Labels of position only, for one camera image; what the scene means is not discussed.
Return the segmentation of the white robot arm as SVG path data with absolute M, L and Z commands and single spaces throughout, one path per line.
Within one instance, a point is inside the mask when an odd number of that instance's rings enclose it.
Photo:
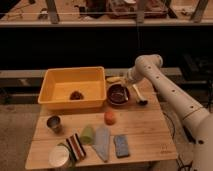
M 160 70 L 162 65 L 158 54 L 138 56 L 125 73 L 123 84 L 129 86 L 148 79 L 195 139 L 192 170 L 213 171 L 213 114 L 166 77 Z

